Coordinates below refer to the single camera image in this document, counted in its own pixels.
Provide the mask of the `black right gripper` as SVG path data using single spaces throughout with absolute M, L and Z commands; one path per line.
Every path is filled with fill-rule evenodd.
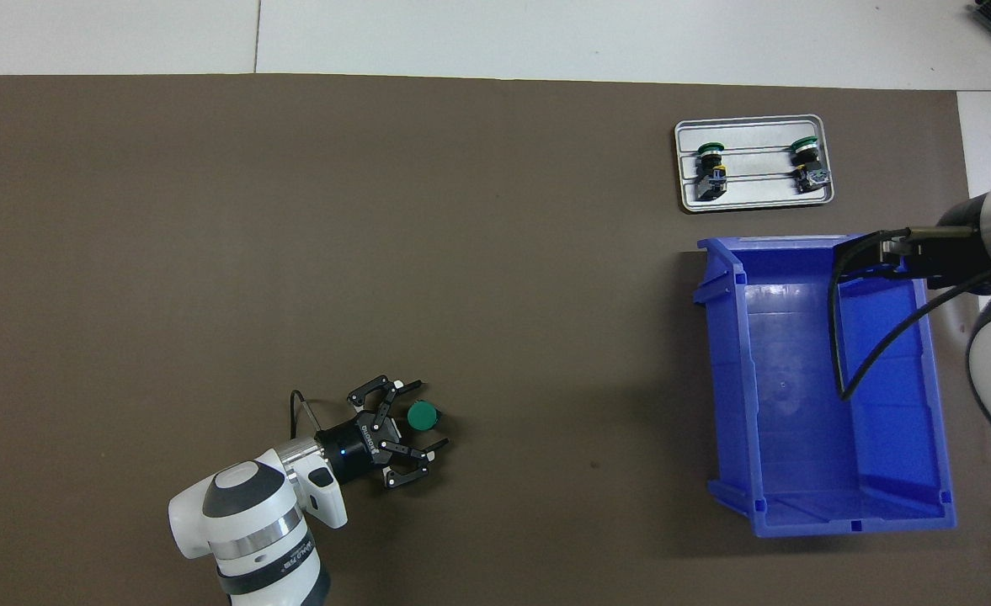
M 990 271 L 980 220 L 985 196 L 952 206 L 934 226 L 914 226 L 909 238 L 914 253 L 906 257 L 906 273 L 926 279 L 929 288 L 950 288 Z M 903 267 L 895 239 L 850 239 L 835 247 L 835 273 L 886 274 Z

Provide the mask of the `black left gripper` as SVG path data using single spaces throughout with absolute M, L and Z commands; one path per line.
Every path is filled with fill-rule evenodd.
M 403 383 L 390 380 L 387 376 L 377 376 L 349 393 L 348 403 L 356 411 L 356 417 L 333 428 L 318 430 L 314 436 L 338 483 L 345 486 L 372 472 L 382 471 L 384 487 L 396 490 L 429 476 L 436 453 L 451 441 L 443 438 L 425 449 L 396 444 L 395 421 L 387 419 L 392 404 L 399 396 L 423 385 L 424 380 Z M 376 392 L 380 392 L 382 399 L 375 413 L 371 413 L 365 403 L 368 396 Z M 390 465 L 394 456 L 407 458 L 415 466 L 408 472 L 395 471 Z

